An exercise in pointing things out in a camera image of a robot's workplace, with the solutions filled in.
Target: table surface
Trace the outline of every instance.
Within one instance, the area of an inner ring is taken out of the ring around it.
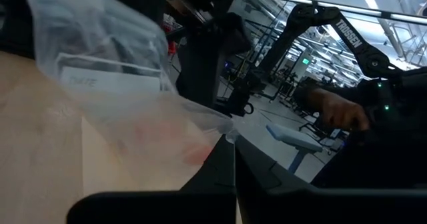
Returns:
[[[64,223],[86,195],[179,189],[199,168],[181,179],[136,183],[117,149],[34,60],[0,52],[0,73],[0,223]]]

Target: person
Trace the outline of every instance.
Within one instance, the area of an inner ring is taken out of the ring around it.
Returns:
[[[352,131],[365,131],[370,121],[364,104],[372,99],[357,88],[308,86],[296,90],[298,105],[319,111],[323,122],[349,130],[343,148],[315,176],[312,184],[322,188],[407,189],[426,186],[427,145],[404,139],[379,138],[365,145],[352,138]]]

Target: white label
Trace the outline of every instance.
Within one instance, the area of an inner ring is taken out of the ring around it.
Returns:
[[[159,77],[95,71],[76,67],[63,67],[61,82],[71,88],[93,89],[112,93],[159,93]]]
[[[346,39],[353,45],[354,48],[357,48],[362,44],[358,36],[350,29],[350,27],[343,19],[341,19],[336,25],[338,29],[344,34]]]

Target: gray floor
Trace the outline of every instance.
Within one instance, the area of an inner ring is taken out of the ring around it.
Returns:
[[[171,60],[171,64],[180,70],[177,58]],[[170,68],[169,76],[175,82],[178,72],[175,68]],[[275,92],[274,87],[267,87],[265,92],[272,95]],[[227,88],[227,81],[222,79],[218,89],[218,96],[228,96],[232,90]],[[254,113],[245,115],[245,117],[234,117],[236,127],[241,135],[251,141],[255,146],[261,149],[265,154],[275,159],[281,166],[288,168],[293,161],[297,150],[285,143],[276,141],[267,131],[268,123],[276,123],[286,126],[291,129],[298,130],[298,127],[307,122],[293,113],[290,109],[282,105],[278,98],[272,103],[265,97],[251,97],[250,103],[254,105]],[[296,175],[301,179],[310,182],[320,169],[332,157],[326,151],[316,153],[314,155],[306,155],[300,167],[296,171]]]

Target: plastic bag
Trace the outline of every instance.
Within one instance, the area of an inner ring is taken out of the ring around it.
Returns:
[[[233,130],[176,94],[164,32],[147,17],[116,0],[28,1],[37,67],[78,103],[138,189],[179,189]]]

